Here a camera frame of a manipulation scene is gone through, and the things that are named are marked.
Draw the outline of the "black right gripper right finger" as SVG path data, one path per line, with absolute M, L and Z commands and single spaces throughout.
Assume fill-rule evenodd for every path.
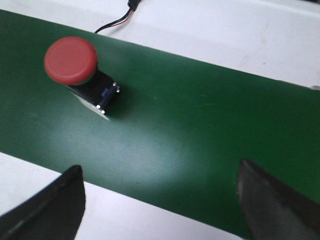
M 320 205 L 248 159 L 239 163 L 237 195 L 255 240 L 318 240 Z

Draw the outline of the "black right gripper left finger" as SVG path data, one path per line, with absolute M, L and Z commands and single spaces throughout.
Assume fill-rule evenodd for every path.
M 0 217 L 2 240 L 73 240 L 86 209 L 83 170 L 73 165 Z

